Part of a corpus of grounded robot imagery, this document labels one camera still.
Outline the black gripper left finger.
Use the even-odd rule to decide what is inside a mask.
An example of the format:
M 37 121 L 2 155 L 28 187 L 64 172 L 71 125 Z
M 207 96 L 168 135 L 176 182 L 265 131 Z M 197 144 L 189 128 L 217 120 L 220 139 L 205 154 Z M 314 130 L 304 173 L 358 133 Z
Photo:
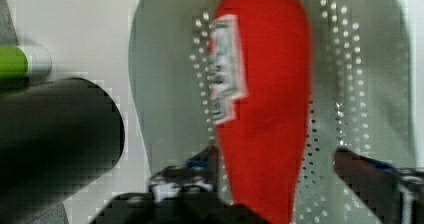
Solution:
M 219 197 L 218 167 L 219 150 L 210 146 L 154 174 L 147 192 L 114 197 L 89 224 L 267 224 L 247 206 Z

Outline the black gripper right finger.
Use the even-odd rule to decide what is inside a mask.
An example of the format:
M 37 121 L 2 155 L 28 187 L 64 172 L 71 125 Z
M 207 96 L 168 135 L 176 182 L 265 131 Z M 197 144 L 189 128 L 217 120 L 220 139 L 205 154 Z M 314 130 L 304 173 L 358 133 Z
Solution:
M 424 224 L 422 168 L 389 163 L 338 148 L 334 172 L 383 224 Z

